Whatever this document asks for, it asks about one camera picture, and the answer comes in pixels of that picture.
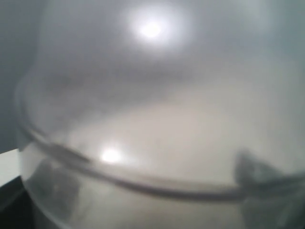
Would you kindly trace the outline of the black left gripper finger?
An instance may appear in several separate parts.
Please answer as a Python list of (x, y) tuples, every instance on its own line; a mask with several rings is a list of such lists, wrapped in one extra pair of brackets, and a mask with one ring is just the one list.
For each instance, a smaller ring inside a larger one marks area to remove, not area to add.
[(0, 229), (35, 229), (32, 201), (20, 177), (0, 187)]

